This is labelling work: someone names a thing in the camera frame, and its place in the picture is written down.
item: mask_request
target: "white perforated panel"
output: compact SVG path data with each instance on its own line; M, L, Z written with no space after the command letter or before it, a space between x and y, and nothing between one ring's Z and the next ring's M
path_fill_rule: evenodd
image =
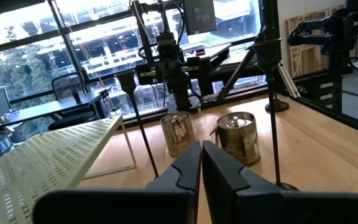
M32 223L36 201L76 187L122 116L39 134L0 158L0 223Z

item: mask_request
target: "black chair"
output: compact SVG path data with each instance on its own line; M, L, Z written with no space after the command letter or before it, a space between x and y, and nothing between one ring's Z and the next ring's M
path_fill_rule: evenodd
M52 80L53 92L56 100L62 100L73 96L73 90L85 94L85 84L80 72L73 72ZM49 131L67 128L77 124L83 124L95 120L94 108L91 106L81 106L72 110L60 113L63 119L53 122L49 125Z

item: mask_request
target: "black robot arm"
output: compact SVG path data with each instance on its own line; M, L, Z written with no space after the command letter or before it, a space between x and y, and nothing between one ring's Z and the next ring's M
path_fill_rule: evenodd
M322 30L324 35L314 35L314 30ZM338 9L330 17L299 23L290 34L288 44L322 45L321 53L328 55L328 69L342 70L350 62L349 51L356 46L357 37L358 0L346 0L344 8Z

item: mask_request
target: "metal can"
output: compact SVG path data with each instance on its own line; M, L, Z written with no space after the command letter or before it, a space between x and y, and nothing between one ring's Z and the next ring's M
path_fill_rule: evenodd
M169 154L173 157L179 156L196 139L189 112L168 114L161 119L161 126Z
M252 166L260 161L255 116L246 112L229 113L218 119L215 129L216 145L242 162Z

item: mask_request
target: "tree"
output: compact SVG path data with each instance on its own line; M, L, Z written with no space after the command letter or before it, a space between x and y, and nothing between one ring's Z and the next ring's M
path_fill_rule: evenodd
M8 33L8 37L15 35L11 32ZM49 62L43 62L37 53L39 50L38 45L32 44L0 52L0 86L7 86L10 99L51 89L52 78L60 74L54 59L50 59ZM45 63L50 64L48 66L50 69L47 69ZM54 99L53 95L49 95L16 103L12 107L15 110L21 110L47 103ZM51 122L50 118L28 121L19 126L16 129L16 133L23 141L39 132L47 131L47 126Z

